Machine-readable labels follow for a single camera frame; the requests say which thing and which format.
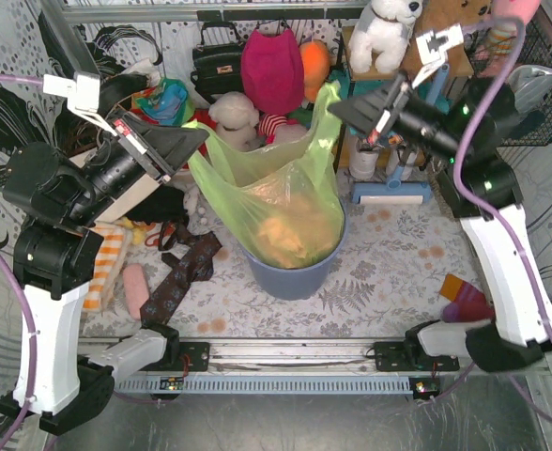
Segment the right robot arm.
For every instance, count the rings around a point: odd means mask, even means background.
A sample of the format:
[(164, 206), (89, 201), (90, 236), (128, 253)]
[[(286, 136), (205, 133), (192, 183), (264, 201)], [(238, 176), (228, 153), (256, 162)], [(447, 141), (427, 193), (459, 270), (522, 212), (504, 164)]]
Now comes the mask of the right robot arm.
[(467, 357), (488, 373), (524, 369), (552, 351), (552, 303), (530, 249), (523, 196), (496, 141), (514, 125), (514, 93), (501, 77), (470, 84), (449, 114), (420, 99), (404, 72), (329, 106), (360, 136), (394, 131), (447, 162), (438, 182), (474, 248), (491, 294), (488, 321), (425, 323), (412, 333), (430, 357)]

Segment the green plastic trash bag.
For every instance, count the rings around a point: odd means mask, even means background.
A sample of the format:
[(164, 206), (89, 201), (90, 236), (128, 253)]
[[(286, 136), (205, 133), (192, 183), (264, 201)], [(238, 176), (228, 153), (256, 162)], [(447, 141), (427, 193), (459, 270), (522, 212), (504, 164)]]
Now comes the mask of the green plastic trash bag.
[(310, 196), (324, 214), (324, 228), (330, 231), (330, 249), (314, 264), (327, 257), (341, 239), (344, 212), (332, 153), (341, 121), (328, 111), (330, 104), (340, 101), (339, 90), (337, 82), (322, 85), (310, 129), (290, 143), (242, 152), (198, 121), (186, 125), (209, 132), (207, 153), (195, 152), (188, 160), (200, 192), (244, 249), (263, 263), (258, 257), (257, 228), (287, 205), (292, 194)]

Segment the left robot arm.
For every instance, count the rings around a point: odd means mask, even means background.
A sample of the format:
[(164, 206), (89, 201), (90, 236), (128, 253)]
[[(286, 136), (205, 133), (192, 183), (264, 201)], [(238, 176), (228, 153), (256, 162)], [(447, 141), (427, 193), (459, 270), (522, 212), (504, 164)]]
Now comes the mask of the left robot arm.
[(169, 181), (207, 137), (203, 129), (156, 126), (124, 112), (84, 165), (42, 142), (9, 158), (3, 196), (26, 215), (13, 256), (26, 307), (19, 379), (0, 413), (35, 414), (42, 430), (60, 436), (98, 416), (135, 372), (180, 361), (179, 334), (169, 326), (148, 324), (82, 356), (79, 324), (103, 242), (96, 220), (143, 176)]

